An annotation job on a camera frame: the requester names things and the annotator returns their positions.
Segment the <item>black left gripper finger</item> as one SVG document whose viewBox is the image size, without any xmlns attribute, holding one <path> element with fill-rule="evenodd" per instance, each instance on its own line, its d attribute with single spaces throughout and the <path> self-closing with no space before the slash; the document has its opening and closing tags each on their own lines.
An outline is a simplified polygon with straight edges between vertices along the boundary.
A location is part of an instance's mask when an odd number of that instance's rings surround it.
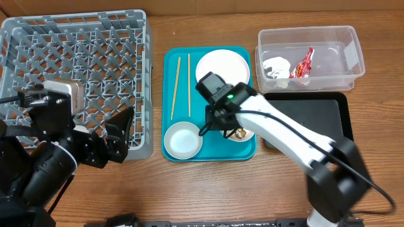
<svg viewBox="0 0 404 227">
<path fill-rule="evenodd" d="M 106 124 L 105 128 L 108 158 L 110 161 L 122 163 L 128 155 L 128 132 L 114 124 Z"/>
<path fill-rule="evenodd" d="M 133 122 L 134 108 L 128 107 L 105 122 L 108 134 L 128 134 Z"/>
</svg>

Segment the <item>brown food piece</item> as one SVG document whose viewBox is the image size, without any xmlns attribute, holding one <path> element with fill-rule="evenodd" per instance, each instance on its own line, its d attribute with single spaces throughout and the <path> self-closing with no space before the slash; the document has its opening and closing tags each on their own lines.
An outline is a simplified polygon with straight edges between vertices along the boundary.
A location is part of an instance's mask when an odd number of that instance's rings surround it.
<svg viewBox="0 0 404 227">
<path fill-rule="evenodd" d="M 235 136 L 237 139 L 244 139 L 245 136 L 246 136 L 246 134 L 247 134 L 247 132 L 246 132 L 244 129 L 237 129 L 237 130 L 234 132 L 234 136 Z"/>
</svg>

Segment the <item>white pink bowl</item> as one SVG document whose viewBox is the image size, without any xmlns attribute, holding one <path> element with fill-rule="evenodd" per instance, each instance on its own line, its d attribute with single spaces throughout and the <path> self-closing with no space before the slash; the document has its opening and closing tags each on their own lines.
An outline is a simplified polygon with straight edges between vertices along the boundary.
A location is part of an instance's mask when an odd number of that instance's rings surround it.
<svg viewBox="0 0 404 227">
<path fill-rule="evenodd" d="M 245 142 L 250 140 L 254 136 L 252 131 L 246 130 L 244 128 L 237 129 L 228 139 L 235 142 Z"/>
</svg>

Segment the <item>white tissue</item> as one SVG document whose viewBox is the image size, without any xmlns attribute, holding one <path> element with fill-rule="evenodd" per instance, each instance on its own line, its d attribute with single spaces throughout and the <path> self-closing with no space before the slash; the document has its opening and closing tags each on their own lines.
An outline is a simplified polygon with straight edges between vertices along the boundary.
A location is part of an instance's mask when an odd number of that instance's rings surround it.
<svg viewBox="0 0 404 227">
<path fill-rule="evenodd" d="M 286 88 L 290 76 L 290 63 L 282 57 L 272 57 L 263 62 L 264 77 L 275 79 L 276 87 Z"/>
</svg>

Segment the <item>red snack wrapper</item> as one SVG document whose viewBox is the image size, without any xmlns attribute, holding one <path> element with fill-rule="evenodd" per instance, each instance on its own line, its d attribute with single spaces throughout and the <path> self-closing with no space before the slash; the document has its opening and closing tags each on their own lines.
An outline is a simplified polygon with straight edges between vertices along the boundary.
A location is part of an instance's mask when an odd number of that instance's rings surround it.
<svg viewBox="0 0 404 227">
<path fill-rule="evenodd" d="M 312 58 L 314 55 L 315 50 L 310 47 L 308 53 L 306 54 L 305 58 L 295 66 L 295 68 L 290 73 L 289 78 L 308 78 L 311 73 L 311 64 Z"/>
</svg>

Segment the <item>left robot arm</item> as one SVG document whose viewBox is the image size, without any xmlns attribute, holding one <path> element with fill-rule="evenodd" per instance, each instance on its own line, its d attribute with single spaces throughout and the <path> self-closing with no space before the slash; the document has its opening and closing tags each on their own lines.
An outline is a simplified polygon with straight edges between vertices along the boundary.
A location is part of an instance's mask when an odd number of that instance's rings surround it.
<svg viewBox="0 0 404 227">
<path fill-rule="evenodd" d="M 1 226 L 55 226 L 45 207 L 80 164 L 104 168 L 128 155 L 131 107 L 106 121 L 105 139 L 77 131 L 68 107 L 32 108 L 29 116 L 29 127 L 1 122 Z"/>
</svg>

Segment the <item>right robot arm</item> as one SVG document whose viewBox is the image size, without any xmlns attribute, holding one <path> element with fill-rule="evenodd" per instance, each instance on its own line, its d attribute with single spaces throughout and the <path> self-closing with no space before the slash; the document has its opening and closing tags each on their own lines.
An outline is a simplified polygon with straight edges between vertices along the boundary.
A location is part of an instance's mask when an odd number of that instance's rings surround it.
<svg viewBox="0 0 404 227">
<path fill-rule="evenodd" d="M 335 141 L 318 134 L 277 110 L 254 88 L 245 83 L 233 86 L 212 72 L 197 82 L 196 90 L 208 102 L 200 136 L 208 131 L 247 129 L 271 143 L 305 173 L 313 210 L 298 225 L 341 225 L 371 188 L 391 204 L 388 214 L 396 211 L 393 198 L 371 180 L 352 140 L 345 137 Z"/>
</svg>

